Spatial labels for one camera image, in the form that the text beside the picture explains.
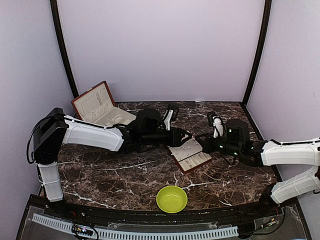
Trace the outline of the brown ring earring tray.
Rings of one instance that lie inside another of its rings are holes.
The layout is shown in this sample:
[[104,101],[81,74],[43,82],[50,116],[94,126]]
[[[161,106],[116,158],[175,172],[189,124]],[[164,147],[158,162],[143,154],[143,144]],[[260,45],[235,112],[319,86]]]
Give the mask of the brown ring earring tray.
[[195,138],[189,139],[182,146],[168,147],[168,151],[183,174],[190,173],[213,159],[203,152]]

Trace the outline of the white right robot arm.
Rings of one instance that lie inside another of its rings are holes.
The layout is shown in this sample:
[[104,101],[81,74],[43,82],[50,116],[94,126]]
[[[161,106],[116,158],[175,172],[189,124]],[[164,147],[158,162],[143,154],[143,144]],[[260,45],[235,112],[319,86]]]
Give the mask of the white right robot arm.
[[226,123],[210,120],[212,133],[195,137],[203,152],[232,156],[250,167],[310,165],[311,168],[288,180],[268,185],[255,205],[255,213],[266,217],[279,205],[308,192],[320,191],[320,140],[279,142],[274,139],[252,141],[249,125],[240,119]]

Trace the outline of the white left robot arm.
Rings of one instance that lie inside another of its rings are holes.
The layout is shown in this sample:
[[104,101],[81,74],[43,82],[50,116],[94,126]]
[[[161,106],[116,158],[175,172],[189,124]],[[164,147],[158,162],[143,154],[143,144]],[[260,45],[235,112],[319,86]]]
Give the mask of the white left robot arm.
[[174,109],[168,109],[162,116],[154,108],[145,108],[129,123],[104,125],[76,119],[56,107],[33,127],[26,145],[26,159],[29,164],[37,165],[39,181],[51,202],[51,210],[58,217],[67,218],[71,208],[63,201],[58,171],[61,145],[84,145],[123,154],[141,152],[145,146],[181,147],[193,136],[180,127],[171,126],[176,118]]

